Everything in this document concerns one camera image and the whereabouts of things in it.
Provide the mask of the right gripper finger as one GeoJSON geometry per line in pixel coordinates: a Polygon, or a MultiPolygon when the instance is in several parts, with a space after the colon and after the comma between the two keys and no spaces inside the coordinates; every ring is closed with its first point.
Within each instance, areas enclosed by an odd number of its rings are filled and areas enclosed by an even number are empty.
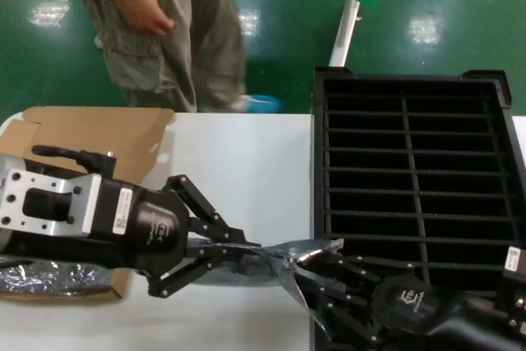
{"type": "Polygon", "coordinates": [[[303,297],[318,326],[330,339],[351,344],[383,344],[385,327],[371,309],[381,282],[361,280],[355,285],[339,281],[303,281],[303,297]]]}
{"type": "Polygon", "coordinates": [[[396,284],[419,286],[414,274],[415,264],[375,256],[343,256],[336,252],[321,252],[297,261],[295,280],[299,284],[340,286],[377,286],[396,284]]]}

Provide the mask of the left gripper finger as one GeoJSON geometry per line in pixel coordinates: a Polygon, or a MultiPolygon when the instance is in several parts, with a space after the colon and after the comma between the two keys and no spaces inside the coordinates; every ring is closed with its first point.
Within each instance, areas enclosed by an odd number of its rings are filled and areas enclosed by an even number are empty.
{"type": "Polygon", "coordinates": [[[147,278],[148,294],[168,298],[224,263],[228,255],[226,247],[189,247],[183,259],[172,269],[161,276],[147,278]]]}
{"type": "Polygon", "coordinates": [[[249,242],[241,229],[230,227],[187,175],[168,178],[164,190],[175,192],[192,212],[189,220],[191,232],[216,242],[260,246],[258,243],[249,242]]]}

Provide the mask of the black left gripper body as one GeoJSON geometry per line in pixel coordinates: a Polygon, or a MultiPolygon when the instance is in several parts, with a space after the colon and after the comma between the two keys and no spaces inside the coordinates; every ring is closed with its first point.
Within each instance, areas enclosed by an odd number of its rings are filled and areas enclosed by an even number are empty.
{"type": "Polygon", "coordinates": [[[8,192],[1,204],[1,253],[24,261],[86,263],[161,276],[187,245],[189,211],[170,190],[101,177],[8,192]]]}

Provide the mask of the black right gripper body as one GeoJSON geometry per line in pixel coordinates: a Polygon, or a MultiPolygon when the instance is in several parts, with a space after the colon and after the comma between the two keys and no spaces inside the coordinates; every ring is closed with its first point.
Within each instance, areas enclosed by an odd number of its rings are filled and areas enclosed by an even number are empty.
{"type": "Polygon", "coordinates": [[[452,290],[432,287],[413,275],[396,275],[378,284],[370,311],[389,331],[427,334],[443,322],[452,306],[452,290]]]}

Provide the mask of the person right hand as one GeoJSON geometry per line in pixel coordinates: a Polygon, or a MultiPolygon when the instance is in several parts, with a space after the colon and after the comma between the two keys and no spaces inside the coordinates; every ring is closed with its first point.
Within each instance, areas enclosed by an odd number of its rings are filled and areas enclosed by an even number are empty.
{"type": "Polygon", "coordinates": [[[174,21],[161,9],[157,0],[119,0],[118,5],[131,25],[146,35],[166,35],[174,21]]]}

